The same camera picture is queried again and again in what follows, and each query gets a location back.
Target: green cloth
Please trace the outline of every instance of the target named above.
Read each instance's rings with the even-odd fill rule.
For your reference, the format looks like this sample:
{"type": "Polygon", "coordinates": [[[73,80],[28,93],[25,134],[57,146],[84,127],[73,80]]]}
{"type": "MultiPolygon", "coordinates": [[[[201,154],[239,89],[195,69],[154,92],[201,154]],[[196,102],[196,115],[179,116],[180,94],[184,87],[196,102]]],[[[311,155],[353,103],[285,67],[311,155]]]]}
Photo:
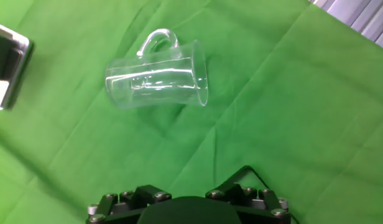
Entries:
{"type": "Polygon", "coordinates": [[[383,223],[383,49],[306,0],[0,0],[36,43],[0,111],[0,223],[83,223],[108,192],[203,195],[253,166],[302,223],[383,223]],[[104,70],[173,30],[206,107],[118,110],[104,70]]]}

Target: clear glass mug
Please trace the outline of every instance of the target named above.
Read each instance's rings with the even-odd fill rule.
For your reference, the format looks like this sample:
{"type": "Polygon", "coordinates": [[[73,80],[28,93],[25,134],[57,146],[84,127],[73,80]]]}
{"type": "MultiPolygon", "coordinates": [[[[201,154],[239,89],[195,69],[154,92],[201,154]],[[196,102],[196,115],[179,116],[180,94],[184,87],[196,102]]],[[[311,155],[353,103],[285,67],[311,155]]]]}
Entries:
{"type": "Polygon", "coordinates": [[[197,40],[179,46],[168,29],[153,31],[134,58],[113,60],[106,69],[106,90],[119,108],[181,103],[205,106],[208,80],[197,40]],[[169,50],[156,52],[167,41],[169,50]]]}

